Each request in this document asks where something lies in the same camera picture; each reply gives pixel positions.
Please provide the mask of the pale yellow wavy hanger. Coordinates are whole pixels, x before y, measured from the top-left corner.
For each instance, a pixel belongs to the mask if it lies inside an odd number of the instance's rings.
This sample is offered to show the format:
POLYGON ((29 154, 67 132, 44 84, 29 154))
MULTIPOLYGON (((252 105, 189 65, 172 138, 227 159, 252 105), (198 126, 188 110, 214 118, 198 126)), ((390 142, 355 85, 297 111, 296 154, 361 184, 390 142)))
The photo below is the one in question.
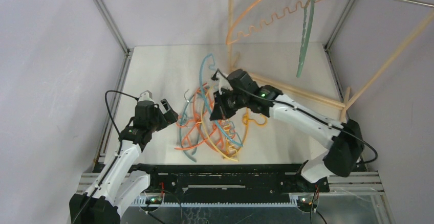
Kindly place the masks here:
POLYGON ((220 122, 207 122, 206 118, 210 115, 211 108, 213 108, 213 101, 211 99, 210 89, 204 89, 201 92, 201 97, 203 98, 203 106, 201 108, 201 123, 203 125, 202 131, 204 134, 205 143, 215 152, 217 152, 222 158, 226 160, 230 160, 233 162, 238 162, 238 149, 236 146, 231 145, 229 139, 226 137, 229 136, 233 139, 235 136, 228 134, 231 131, 231 126, 226 124, 223 127, 223 132, 218 128, 221 125, 220 122))

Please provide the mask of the light blue wavy hanger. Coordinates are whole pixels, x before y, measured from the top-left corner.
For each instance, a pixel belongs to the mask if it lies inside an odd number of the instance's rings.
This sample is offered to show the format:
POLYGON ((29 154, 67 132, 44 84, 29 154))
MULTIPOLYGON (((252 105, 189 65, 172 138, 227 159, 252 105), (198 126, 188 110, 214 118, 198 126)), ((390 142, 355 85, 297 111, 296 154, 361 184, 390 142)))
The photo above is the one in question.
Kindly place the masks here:
MULTIPOLYGON (((200 85, 200 91, 201 91, 202 93, 204 92, 204 78, 203 78, 203 72, 204 72, 205 64, 206 64, 206 62, 207 62, 207 60, 208 60, 209 58, 211 59, 211 64, 210 64, 210 66, 209 66, 208 68, 209 68, 210 70, 212 70, 212 71, 216 71, 214 55, 213 55, 212 53, 209 53, 209 54, 207 54, 207 55, 203 58, 203 60, 202 60, 202 62, 201 62, 201 65, 200 65, 200 68, 199 68, 199 85, 200 85)), ((207 111, 208 111, 208 112, 211 112, 210 104, 208 103, 208 101, 207 101, 205 95, 202 95, 202 96, 203 96, 203 98, 204 98, 204 103, 205 103, 205 107, 206 107, 207 111)), ((219 130, 219 132, 222 133, 222 138, 226 138, 226 139, 228 139, 229 142, 230 142, 232 145, 235 145, 235 146, 238 146, 238 147, 242 147, 242 144, 241 144, 241 138, 240 138, 240 136, 239 136, 237 133, 235 133, 235 135, 238 137, 239 142, 238 142, 238 141, 235 141, 235 140, 234 140, 234 139, 233 139, 233 138, 232 138, 228 133, 226 133, 226 132, 223 130, 222 126, 219 124, 219 122, 213 122, 213 121, 212 121, 212 124, 215 125, 215 126, 217 127, 217 129, 219 130)))

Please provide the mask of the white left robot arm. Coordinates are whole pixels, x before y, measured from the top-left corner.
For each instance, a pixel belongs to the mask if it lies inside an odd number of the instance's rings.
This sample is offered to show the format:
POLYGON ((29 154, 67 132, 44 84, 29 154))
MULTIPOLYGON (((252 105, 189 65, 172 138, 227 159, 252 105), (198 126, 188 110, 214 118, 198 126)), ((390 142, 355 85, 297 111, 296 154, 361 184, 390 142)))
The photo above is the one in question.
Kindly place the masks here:
POLYGON ((127 183, 123 181, 153 133, 176 123, 178 117, 166 99, 156 103, 150 96, 139 98, 108 164, 82 194, 71 197, 71 223, 120 223, 140 192, 157 190, 160 178, 151 172, 133 173, 127 183))

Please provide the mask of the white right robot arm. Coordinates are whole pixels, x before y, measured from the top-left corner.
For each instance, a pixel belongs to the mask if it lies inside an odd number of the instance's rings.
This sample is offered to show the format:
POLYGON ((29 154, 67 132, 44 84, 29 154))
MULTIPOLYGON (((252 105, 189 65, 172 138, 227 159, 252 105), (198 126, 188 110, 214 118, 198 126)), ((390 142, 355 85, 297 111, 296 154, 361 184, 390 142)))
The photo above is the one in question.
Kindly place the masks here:
POLYGON ((296 186, 301 191, 310 191, 316 182, 330 175, 348 177, 356 167, 364 150, 363 140, 357 136, 360 131, 357 122, 340 122, 314 112, 276 87, 259 86, 242 69, 229 75, 216 70, 211 79, 218 82, 218 90, 213 93, 211 121, 227 120, 238 110, 248 108, 256 114, 293 125, 326 149, 300 167, 296 186))

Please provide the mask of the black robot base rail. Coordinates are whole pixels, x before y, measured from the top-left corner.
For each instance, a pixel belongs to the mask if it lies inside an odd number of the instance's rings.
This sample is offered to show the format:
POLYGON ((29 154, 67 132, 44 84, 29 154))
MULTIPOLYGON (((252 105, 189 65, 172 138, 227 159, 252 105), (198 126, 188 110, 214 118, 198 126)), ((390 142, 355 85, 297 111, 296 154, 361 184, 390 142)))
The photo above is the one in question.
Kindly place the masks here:
POLYGON ((298 175, 300 164, 151 165, 136 164, 129 172, 150 174, 150 190, 167 191, 167 201, 187 204, 283 204, 290 194, 330 191, 322 178, 309 183, 298 175))

